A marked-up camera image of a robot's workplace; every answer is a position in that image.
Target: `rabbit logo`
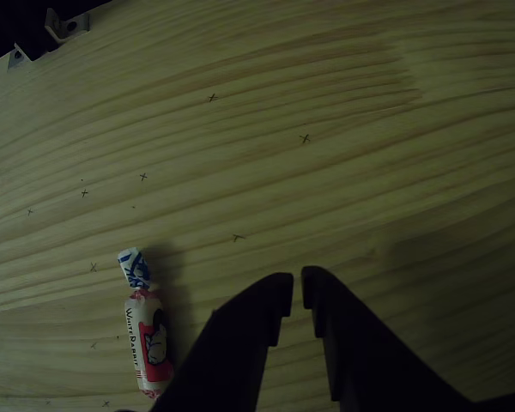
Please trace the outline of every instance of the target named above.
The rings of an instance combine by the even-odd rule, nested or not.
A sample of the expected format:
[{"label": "rabbit logo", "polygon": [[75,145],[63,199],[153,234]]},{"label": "rabbit logo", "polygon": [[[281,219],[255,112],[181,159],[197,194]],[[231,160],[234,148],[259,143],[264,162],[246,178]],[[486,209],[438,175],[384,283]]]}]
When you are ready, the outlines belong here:
[{"label": "rabbit logo", "polygon": [[149,365],[160,365],[166,360],[166,327],[164,326],[164,312],[157,309],[153,316],[152,335],[145,334],[147,348],[147,362]]}]

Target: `candy wrapper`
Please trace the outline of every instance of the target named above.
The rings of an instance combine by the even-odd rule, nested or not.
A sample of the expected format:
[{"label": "candy wrapper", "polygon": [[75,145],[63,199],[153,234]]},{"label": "candy wrapper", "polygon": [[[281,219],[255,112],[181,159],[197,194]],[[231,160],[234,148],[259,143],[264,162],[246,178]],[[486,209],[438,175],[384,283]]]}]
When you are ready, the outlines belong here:
[{"label": "candy wrapper", "polygon": [[166,326],[162,304],[149,292],[151,276],[147,262],[135,248],[118,254],[120,266],[134,293],[124,303],[131,356],[139,389],[157,398],[173,378],[173,368],[166,358]]}]

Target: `pine wood surface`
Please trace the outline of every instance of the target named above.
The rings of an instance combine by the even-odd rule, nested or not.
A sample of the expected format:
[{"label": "pine wood surface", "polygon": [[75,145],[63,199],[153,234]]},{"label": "pine wood surface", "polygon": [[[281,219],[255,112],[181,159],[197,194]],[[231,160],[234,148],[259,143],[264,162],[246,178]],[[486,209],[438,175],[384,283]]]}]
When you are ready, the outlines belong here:
[{"label": "pine wood surface", "polygon": [[118,0],[92,19],[0,59],[0,412],[148,410],[131,246],[181,359],[214,308],[296,275],[260,411],[338,410],[307,264],[464,395],[515,391],[515,1]]}]

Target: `wooden board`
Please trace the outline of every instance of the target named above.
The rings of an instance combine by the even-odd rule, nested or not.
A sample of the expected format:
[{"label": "wooden board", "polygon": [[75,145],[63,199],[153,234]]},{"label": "wooden board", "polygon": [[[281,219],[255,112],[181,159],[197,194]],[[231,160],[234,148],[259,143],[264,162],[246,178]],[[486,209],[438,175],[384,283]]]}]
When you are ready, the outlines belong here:
[{"label": "wooden board", "polygon": [[[515,1],[117,1],[6,66],[0,411],[148,409],[130,246],[182,355],[318,264],[464,395],[515,391]],[[336,410],[299,280],[258,408]]]}]

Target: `metal bracket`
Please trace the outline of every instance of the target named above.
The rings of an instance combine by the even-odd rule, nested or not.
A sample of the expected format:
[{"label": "metal bracket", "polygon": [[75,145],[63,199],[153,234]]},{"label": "metal bracket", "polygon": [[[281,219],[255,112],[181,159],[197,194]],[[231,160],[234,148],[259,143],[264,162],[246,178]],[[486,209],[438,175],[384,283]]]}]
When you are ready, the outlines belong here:
[{"label": "metal bracket", "polygon": [[[89,13],[82,13],[67,21],[62,21],[53,9],[48,9],[45,15],[45,30],[58,45],[89,32]],[[30,61],[27,54],[15,43],[15,49],[9,54],[8,70],[18,64]]]},{"label": "metal bracket", "polygon": [[45,15],[45,29],[60,45],[70,39],[89,32],[89,13],[83,13],[70,20],[62,21],[53,9]]}]

